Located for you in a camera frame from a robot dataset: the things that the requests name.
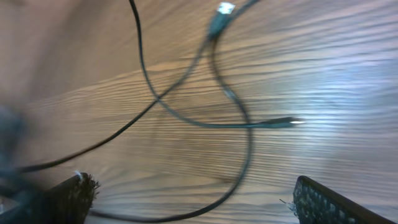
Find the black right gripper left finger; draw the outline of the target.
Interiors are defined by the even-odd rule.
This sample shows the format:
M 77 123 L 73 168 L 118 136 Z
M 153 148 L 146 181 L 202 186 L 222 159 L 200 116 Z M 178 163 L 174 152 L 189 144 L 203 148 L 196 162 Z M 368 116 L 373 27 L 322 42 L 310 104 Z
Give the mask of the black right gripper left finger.
M 51 189 L 1 187 L 1 196 L 18 202 L 1 214 L 1 224 L 84 223 L 100 184 L 87 173 L 78 173 Z

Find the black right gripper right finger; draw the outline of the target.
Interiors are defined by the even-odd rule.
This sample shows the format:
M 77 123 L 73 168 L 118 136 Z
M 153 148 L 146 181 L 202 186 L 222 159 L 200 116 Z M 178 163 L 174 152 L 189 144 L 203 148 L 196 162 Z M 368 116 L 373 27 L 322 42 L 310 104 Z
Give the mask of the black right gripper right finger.
M 292 204 L 300 224 L 394 224 L 304 175 L 297 178 Z

